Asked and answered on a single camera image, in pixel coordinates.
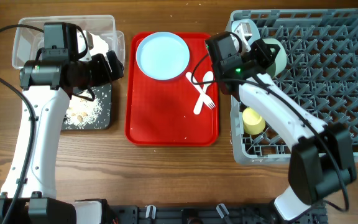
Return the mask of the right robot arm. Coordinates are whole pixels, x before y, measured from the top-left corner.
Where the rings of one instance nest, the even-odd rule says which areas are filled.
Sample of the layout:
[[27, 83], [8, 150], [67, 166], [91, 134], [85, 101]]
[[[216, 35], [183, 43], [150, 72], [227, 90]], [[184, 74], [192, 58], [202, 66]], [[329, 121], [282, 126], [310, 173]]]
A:
[[325, 197], [341, 191], [349, 210], [346, 186], [357, 178], [352, 139], [341, 123], [328, 125], [294, 102], [273, 82], [287, 65], [276, 39], [246, 39], [222, 32], [206, 40], [215, 82], [223, 93], [255, 110], [291, 151], [288, 188], [272, 202], [273, 223], [291, 223]]

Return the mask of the white plastic spoon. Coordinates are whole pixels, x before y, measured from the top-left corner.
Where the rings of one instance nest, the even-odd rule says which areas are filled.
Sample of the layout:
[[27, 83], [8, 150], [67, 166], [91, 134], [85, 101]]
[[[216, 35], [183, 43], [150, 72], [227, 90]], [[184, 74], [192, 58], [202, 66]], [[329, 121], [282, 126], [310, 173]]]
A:
[[[203, 82], [213, 81], [213, 78], [214, 78], [213, 72], [208, 71], [205, 73], [203, 77]], [[202, 91], [204, 94], [199, 96], [196, 105], [193, 109], [193, 113], [196, 115], [199, 115], [201, 113], [201, 109], [203, 105], [206, 105], [209, 109], [213, 109], [215, 107], [213, 100], [206, 94], [210, 84], [211, 83], [206, 83], [203, 85]]]

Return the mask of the light blue plate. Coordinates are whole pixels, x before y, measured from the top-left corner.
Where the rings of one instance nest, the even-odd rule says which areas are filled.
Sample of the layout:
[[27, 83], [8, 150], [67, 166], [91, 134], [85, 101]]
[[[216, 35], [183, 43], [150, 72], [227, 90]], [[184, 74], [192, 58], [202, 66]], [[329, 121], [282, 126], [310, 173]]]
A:
[[140, 42], [135, 59], [140, 70], [149, 78], [171, 80], [186, 70], [190, 49], [179, 35], [155, 32]]

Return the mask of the white napkin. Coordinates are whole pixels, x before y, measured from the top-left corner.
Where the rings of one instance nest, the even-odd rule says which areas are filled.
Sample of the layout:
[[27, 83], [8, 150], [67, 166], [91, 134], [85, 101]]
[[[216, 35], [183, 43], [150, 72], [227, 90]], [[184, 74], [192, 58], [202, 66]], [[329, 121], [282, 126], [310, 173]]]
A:
[[88, 51], [85, 59], [89, 60], [92, 56], [102, 54], [106, 56], [109, 50], [108, 43], [100, 36], [84, 31], [84, 35], [88, 44]]

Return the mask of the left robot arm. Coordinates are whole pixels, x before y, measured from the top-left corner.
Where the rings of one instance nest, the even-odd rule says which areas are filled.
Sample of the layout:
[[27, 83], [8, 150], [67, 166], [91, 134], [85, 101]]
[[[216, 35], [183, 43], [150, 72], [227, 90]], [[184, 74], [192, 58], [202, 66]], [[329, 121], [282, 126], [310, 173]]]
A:
[[11, 169], [0, 192], [0, 223], [117, 223], [105, 199], [66, 203], [56, 198], [55, 165], [64, 117], [74, 89], [118, 80], [124, 67], [113, 51], [85, 61], [81, 27], [47, 22], [44, 46], [20, 70], [15, 90], [23, 110]]

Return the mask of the green bowl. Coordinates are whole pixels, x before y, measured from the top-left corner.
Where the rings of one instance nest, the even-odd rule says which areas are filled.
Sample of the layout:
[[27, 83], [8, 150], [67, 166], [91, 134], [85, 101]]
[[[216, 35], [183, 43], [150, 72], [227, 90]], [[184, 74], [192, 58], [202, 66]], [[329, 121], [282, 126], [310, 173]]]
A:
[[266, 72], [272, 78], [274, 78], [285, 69], [285, 67], [287, 65], [287, 54], [286, 54], [286, 51], [285, 51], [283, 45], [277, 39], [266, 38], [266, 39], [263, 39], [263, 41], [266, 44], [277, 44], [280, 47], [280, 50], [278, 51], [278, 54], [275, 58], [274, 63], [268, 69], [266, 69]]

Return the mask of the white plastic fork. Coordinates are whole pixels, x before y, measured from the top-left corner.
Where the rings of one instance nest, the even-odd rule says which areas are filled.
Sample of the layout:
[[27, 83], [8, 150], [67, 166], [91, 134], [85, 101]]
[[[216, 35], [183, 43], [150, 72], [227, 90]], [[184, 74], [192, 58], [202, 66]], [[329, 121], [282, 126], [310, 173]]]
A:
[[186, 76], [186, 78], [188, 79], [188, 81], [197, 89], [197, 91], [200, 93], [200, 95], [203, 95], [204, 93], [203, 93], [203, 91], [202, 91], [202, 87], [200, 87], [200, 85], [195, 85], [195, 84], [193, 84], [192, 81], [196, 82], [196, 79], [195, 79], [195, 77], [193, 77], [193, 79], [191, 79], [192, 73], [191, 73], [191, 72], [187, 72], [185, 76]]

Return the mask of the yellow plastic cup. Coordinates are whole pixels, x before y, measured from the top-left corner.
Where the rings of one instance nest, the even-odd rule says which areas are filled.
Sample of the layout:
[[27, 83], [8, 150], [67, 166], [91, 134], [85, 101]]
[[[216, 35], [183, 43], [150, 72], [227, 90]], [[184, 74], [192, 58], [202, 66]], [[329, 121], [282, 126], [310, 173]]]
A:
[[244, 131], [250, 135], [256, 135], [265, 129], [265, 120], [252, 108], [246, 108], [242, 112]]

